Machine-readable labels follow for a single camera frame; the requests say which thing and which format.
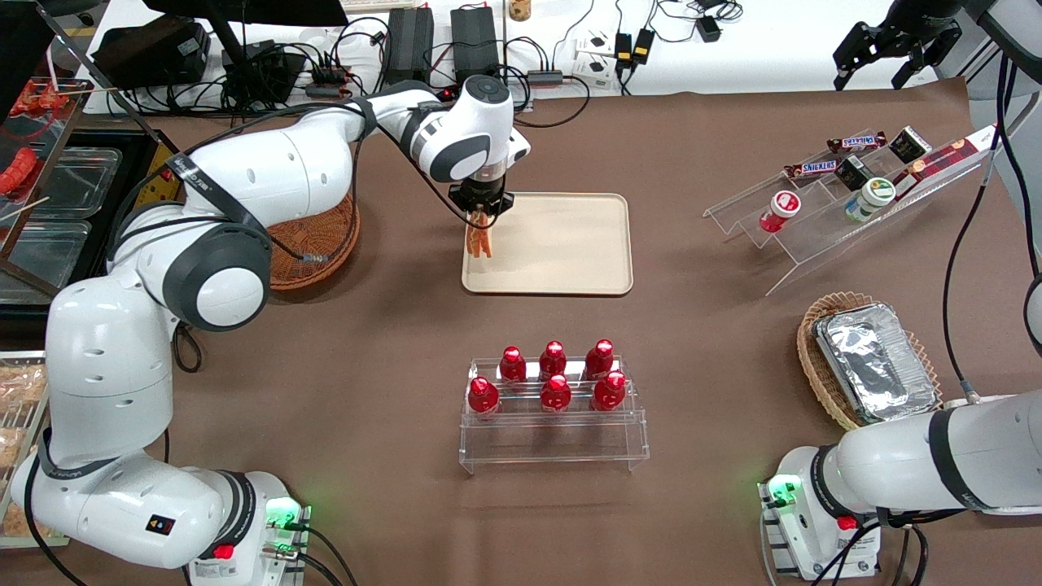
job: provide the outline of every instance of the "clear acrylic display rack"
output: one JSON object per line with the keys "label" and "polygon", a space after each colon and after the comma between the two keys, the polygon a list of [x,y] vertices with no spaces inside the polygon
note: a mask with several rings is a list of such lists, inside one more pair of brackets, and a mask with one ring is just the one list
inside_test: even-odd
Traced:
{"label": "clear acrylic display rack", "polygon": [[592,411],[595,383],[581,381],[585,357],[569,357],[565,377],[572,400],[562,413],[544,413],[540,401],[539,359],[526,358],[527,382],[499,377],[499,359],[471,362],[468,383],[485,376],[499,389],[502,410],[474,413],[464,386],[460,416],[460,464],[471,474],[477,465],[524,462],[626,462],[632,470],[649,457],[644,406],[626,363],[614,368],[626,375],[626,398],[614,411]]}
{"label": "clear acrylic display rack", "polygon": [[[868,135],[875,135],[875,130],[865,129],[854,136]],[[889,147],[840,154],[826,150],[801,161],[800,164],[828,158],[843,160],[850,154],[858,155],[874,176],[891,180],[908,167]],[[702,217],[712,217],[726,235],[737,235],[741,229],[758,248],[764,248],[772,242],[780,247],[792,267],[767,291],[766,295],[770,295],[784,285],[839,258],[888,226],[917,216],[933,200],[929,198],[932,194],[979,167],[987,155],[988,151],[978,152],[929,177],[900,201],[876,212],[865,223],[847,218],[844,207],[853,194],[833,173],[817,180],[793,180],[784,172],[778,173],[710,207]],[[760,227],[760,216],[767,210],[771,197],[782,190],[799,195],[801,207],[799,214],[786,222],[779,231],[769,234]]]}

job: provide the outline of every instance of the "product box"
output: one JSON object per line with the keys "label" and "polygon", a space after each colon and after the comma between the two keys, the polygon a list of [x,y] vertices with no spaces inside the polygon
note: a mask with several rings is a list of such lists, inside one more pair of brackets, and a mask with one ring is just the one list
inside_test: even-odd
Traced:
{"label": "product box", "polygon": [[591,88],[611,89],[615,84],[615,57],[576,53],[572,75],[581,78]]}
{"label": "product box", "polygon": [[900,201],[913,189],[925,189],[972,165],[975,162],[972,160],[982,158],[991,148],[994,137],[995,125],[992,124],[917,158],[894,179],[897,190],[894,200]]}
{"label": "product box", "polygon": [[575,50],[579,53],[590,53],[605,57],[615,56],[615,32],[609,30],[588,29],[576,39]]}

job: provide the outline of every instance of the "red bottle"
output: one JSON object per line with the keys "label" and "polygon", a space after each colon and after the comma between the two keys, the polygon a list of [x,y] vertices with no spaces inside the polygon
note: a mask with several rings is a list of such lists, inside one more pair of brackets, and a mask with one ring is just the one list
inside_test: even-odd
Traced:
{"label": "red bottle", "polygon": [[597,381],[597,386],[590,396],[590,409],[594,411],[612,411],[622,405],[626,398],[626,375],[621,370],[613,370],[606,376]]}
{"label": "red bottle", "polygon": [[506,346],[503,350],[503,358],[499,360],[499,377],[515,383],[525,382],[524,358],[517,346]]}
{"label": "red bottle", "polygon": [[565,347],[556,340],[550,342],[539,357],[539,380],[549,381],[554,374],[564,374],[566,364]]}
{"label": "red bottle", "polygon": [[474,376],[470,380],[467,405],[475,413],[498,413],[501,409],[499,405],[499,389],[485,376]]}
{"label": "red bottle", "polygon": [[539,398],[543,402],[543,411],[547,413],[567,411],[568,404],[572,401],[572,389],[568,386],[565,375],[550,376],[550,380],[543,385]]}
{"label": "red bottle", "polygon": [[587,366],[582,371],[584,381],[598,381],[612,370],[615,361],[615,346],[611,340],[600,340],[587,352]]}

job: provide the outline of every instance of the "snickers bar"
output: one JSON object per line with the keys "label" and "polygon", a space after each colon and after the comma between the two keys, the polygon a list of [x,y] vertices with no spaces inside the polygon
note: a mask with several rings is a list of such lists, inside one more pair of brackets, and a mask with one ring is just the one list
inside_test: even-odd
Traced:
{"label": "snickers bar", "polygon": [[825,142],[833,152],[853,152],[858,150],[875,150],[887,146],[887,136],[877,132],[874,137],[851,137],[849,139],[832,139]]}
{"label": "snickers bar", "polygon": [[785,174],[790,179],[824,175],[826,173],[835,173],[839,164],[839,161],[819,161],[817,163],[804,163],[803,165],[786,165]]}

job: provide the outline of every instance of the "woven basket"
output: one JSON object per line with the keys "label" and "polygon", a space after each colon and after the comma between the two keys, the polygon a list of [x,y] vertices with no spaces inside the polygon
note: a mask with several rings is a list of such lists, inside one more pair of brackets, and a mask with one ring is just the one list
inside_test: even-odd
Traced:
{"label": "woven basket", "polygon": [[[871,297],[861,293],[846,292],[825,295],[807,310],[803,321],[799,324],[799,332],[796,334],[796,350],[799,352],[799,362],[803,366],[803,373],[807,374],[808,381],[811,382],[814,394],[818,397],[818,402],[825,408],[833,419],[836,419],[847,431],[857,430],[866,423],[861,422],[853,408],[850,407],[846,393],[843,392],[839,381],[836,380],[836,373],[833,372],[832,366],[821,352],[814,336],[814,322],[820,317],[854,310],[873,302]],[[934,372],[934,366],[929,363],[929,358],[926,357],[926,350],[923,349],[919,340],[916,340],[914,334],[909,331],[904,331],[904,334],[909,337],[912,348],[922,361],[922,365],[929,375],[929,381],[940,395],[941,387],[937,383],[937,373]]]}
{"label": "woven basket", "polygon": [[336,252],[334,257],[324,263],[304,263],[287,254],[278,246],[273,246],[271,253],[273,291],[289,291],[314,285],[337,272],[337,269],[347,261],[358,241],[362,227],[361,218],[355,217],[354,231],[340,252],[337,252],[337,248],[344,241],[344,235],[351,226],[353,207],[351,199],[345,197],[339,205],[318,216],[290,220],[268,228],[272,237],[297,252],[327,255]]}

